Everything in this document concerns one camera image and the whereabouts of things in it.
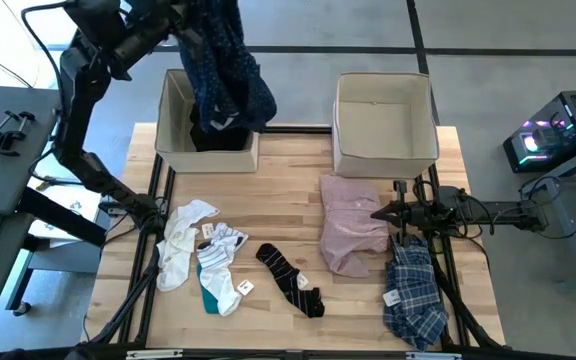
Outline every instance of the black striped sock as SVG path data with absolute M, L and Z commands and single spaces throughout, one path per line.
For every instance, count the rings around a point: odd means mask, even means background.
M 324 316 L 326 308 L 321 302 L 319 288 L 299 290 L 297 286 L 299 269 L 292 267 L 276 247 L 272 244 L 263 244 L 259 247 L 256 257 L 268 267 L 286 300 L 309 318 Z

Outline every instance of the clothing tag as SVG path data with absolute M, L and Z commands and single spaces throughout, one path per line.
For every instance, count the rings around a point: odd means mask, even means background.
M 391 307 L 401 302 L 401 298 L 399 297 L 399 291 L 397 289 L 389 291 L 384 294 L 384 301 L 386 302 L 386 306 Z
M 201 225 L 201 231 L 204 233 L 204 239 L 212 239 L 212 234 L 215 232 L 215 228 L 212 223 Z
M 301 272 L 299 272 L 299 275 L 297 275 L 297 287 L 299 290 L 303 290 L 306 285 L 308 285 L 308 279 L 306 279 L 306 277 Z
M 237 290 L 239 290 L 242 295 L 246 296 L 250 291 L 252 291 L 254 287 L 255 285 L 253 285 L 250 281 L 244 280 L 241 282 L 241 284 L 237 285 Z

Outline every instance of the wooden tabletop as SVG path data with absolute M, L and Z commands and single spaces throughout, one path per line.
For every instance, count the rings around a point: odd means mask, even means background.
M 437 161 L 442 185 L 468 187 L 457 131 L 439 127 L 441 158 Z M 147 191 L 155 152 L 155 124 L 136 124 L 122 180 L 137 192 Z M 160 193 L 165 172 L 162 171 Z M 206 314 L 202 305 L 197 259 L 192 256 L 189 279 L 179 288 L 156 292 L 148 336 L 149 347 L 304 350 L 409 350 L 383 325 L 384 263 L 387 254 L 358 253 L 370 277 L 353 279 L 333 274 L 319 252 L 323 208 L 319 175 L 332 173 L 330 135 L 264 134 L 260 139 L 259 170 L 254 174 L 178 174 L 172 207 L 193 199 L 221 210 L 205 222 L 226 222 L 250 235 L 230 266 L 236 286 L 244 279 L 255 288 L 228 317 Z M 369 180 L 383 203 L 394 199 L 392 181 Z M 132 224 L 113 231 L 123 232 Z M 203 236 L 197 236 L 197 242 Z M 87 329 L 97 334 L 124 300 L 137 235 L 118 239 L 103 253 L 88 310 Z M 326 313 L 308 319 L 288 303 L 268 269 L 255 258 L 259 246 L 273 243 L 312 286 L 321 288 Z M 461 294 L 481 325 L 496 341 L 504 337 L 486 260 L 472 243 L 452 240 Z M 133 317 L 131 339 L 137 332 L 141 302 Z M 457 331 L 453 312 L 449 329 Z

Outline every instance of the beige fabric bin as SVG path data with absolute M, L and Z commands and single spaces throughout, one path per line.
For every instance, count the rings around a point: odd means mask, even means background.
M 242 151 L 197 152 L 190 138 L 195 98 L 184 70 L 170 69 L 164 79 L 155 150 L 178 173 L 255 172 L 259 134 L 252 133 Z
M 339 77 L 333 120 L 337 175 L 412 179 L 438 158 L 427 75 Z

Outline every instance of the light pink clothing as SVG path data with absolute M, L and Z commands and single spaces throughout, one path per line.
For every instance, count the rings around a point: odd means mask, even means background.
M 321 253 L 330 270 L 350 277 L 368 277 L 368 268 L 352 252 L 384 252 L 388 247 L 385 221 L 373 220 L 370 214 L 381 208 L 372 184 L 324 175 L 319 178 L 326 211 L 321 235 Z

